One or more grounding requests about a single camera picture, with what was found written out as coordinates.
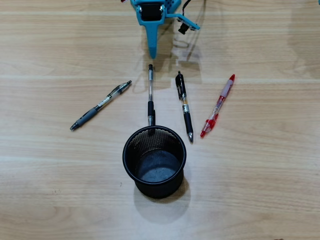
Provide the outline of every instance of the black pen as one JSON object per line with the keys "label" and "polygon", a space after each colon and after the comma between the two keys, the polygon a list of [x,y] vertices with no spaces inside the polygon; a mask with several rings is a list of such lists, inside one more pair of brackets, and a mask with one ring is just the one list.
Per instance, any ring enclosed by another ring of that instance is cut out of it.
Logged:
{"label": "black pen", "polygon": [[190,110],[187,99],[187,92],[185,87],[184,76],[178,72],[178,75],[175,77],[175,85],[178,90],[179,99],[182,101],[182,111],[184,116],[186,134],[191,143],[194,142],[194,130],[192,128]]}
{"label": "black pen", "polygon": [[83,124],[88,122],[90,119],[92,119],[98,111],[100,111],[105,105],[110,103],[113,99],[115,99],[117,96],[122,94],[124,90],[126,90],[130,85],[132,81],[128,81],[125,83],[122,83],[121,85],[117,86],[115,89],[112,90],[112,92],[109,93],[108,96],[104,100],[102,100],[97,106],[94,108],[91,108],[89,111],[87,111],[82,117],[80,117],[71,127],[70,130],[74,131],[77,128],[80,128]]}

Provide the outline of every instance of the retractable pen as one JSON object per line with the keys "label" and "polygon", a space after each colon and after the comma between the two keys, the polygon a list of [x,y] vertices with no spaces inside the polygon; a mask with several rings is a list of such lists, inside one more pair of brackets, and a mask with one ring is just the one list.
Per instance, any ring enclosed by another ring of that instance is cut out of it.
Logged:
{"label": "retractable pen", "polygon": [[106,106],[108,103],[110,103],[113,99],[115,99],[117,96],[123,93],[124,90],[126,90],[130,85],[132,81],[128,81],[125,83],[122,83],[121,85],[117,86],[115,89],[112,90],[112,92],[109,93],[106,98],[101,101],[97,106],[87,111],[82,117],[80,117],[71,127],[70,130],[74,131],[77,128],[80,128],[83,124],[88,122],[90,119],[92,119],[104,106]]}
{"label": "retractable pen", "polygon": [[215,105],[215,108],[213,109],[211,115],[209,116],[209,118],[205,121],[204,127],[201,131],[201,138],[203,138],[207,133],[209,133],[215,126],[216,122],[217,122],[217,118],[219,116],[219,111],[221,106],[223,105],[225,99],[227,98],[230,89],[232,88],[234,81],[235,81],[235,77],[236,75],[232,75],[230,77],[230,79],[227,81],[224,89],[222,90],[220,97]]}
{"label": "retractable pen", "polygon": [[175,85],[178,90],[179,99],[182,101],[182,111],[183,111],[184,123],[186,128],[186,134],[189,138],[189,141],[193,143],[194,130],[192,128],[192,123],[191,123],[191,116],[190,116],[190,110],[188,105],[184,76],[181,74],[180,71],[178,72],[178,75],[175,77]]}

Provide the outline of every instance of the pen tip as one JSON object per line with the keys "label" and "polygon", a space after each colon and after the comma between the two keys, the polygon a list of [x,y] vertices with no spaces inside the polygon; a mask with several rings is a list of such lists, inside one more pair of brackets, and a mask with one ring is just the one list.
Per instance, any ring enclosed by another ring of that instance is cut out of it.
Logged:
{"label": "pen tip", "polygon": [[200,137],[203,139],[205,135],[206,135],[206,131],[202,131],[200,134]]}
{"label": "pen tip", "polygon": [[230,80],[235,81],[235,77],[236,77],[236,75],[233,74],[233,75],[230,77]]}
{"label": "pen tip", "polygon": [[74,130],[76,130],[77,128],[79,128],[80,125],[79,123],[75,122],[71,127],[70,127],[70,130],[73,132]]}
{"label": "pen tip", "polygon": [[193,143],[194,142],[194,134],[193,134],[193,132],[189,132],[188,133],[188,137],[189,137],[190,143]]}

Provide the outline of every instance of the wire mesh cup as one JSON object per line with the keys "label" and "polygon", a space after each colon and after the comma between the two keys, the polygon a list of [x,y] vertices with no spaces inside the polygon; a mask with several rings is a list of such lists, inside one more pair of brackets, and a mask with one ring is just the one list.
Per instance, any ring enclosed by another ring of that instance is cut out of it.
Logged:
{"label": "wire mesh cup", "polygon": [[165,198],[180,187],[187,151],[182,139],[164,126],[136,131],[123,149],[123,165],[137,188],[148,197]]}

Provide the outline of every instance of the blue plastic part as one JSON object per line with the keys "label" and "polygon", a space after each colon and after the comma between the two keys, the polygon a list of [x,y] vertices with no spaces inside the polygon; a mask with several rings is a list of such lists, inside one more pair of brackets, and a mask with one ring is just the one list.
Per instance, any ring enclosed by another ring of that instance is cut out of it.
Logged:
{"label": "blue plastic part", "polygon": [[[178,18],[183,23],[188,25],[191,29],[199,30],[200,27],[182,14],[174,13],[181,4],[181,0],[130,0],[132,7],[136,11],[136,18],[141,26],[145,27],[146,37],[148,41],[148,48],[151,58],[155,59],[157,56],[157,41],[158,28],[165,23],[166,18]],[[158,21],[143,21],[141,19],[140,7],[141,4],[158,3],[162,4],[162,17]]]}

